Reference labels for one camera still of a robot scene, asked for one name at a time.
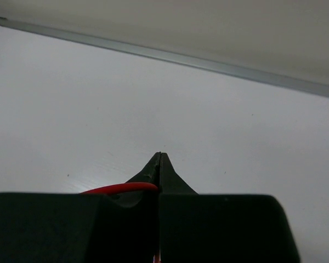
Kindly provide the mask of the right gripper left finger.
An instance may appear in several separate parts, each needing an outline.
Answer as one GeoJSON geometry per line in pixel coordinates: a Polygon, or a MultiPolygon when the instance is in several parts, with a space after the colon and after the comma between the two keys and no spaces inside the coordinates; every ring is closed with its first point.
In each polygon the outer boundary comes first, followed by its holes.
{"type": "Polygon", "coordinates": [[[0,192],[0,262],[152,262],[160,157],[104,190],[0,192]]]}

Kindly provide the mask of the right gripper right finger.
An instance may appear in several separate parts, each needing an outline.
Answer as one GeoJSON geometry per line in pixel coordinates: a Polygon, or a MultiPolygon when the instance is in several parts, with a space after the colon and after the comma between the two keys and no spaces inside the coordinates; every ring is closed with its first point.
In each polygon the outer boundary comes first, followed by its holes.
{"type": "Polygon", "coordinates": [[[286,213],[270,195],[199,194],[160,158],[162,262],[300,262],[286,213]]]}

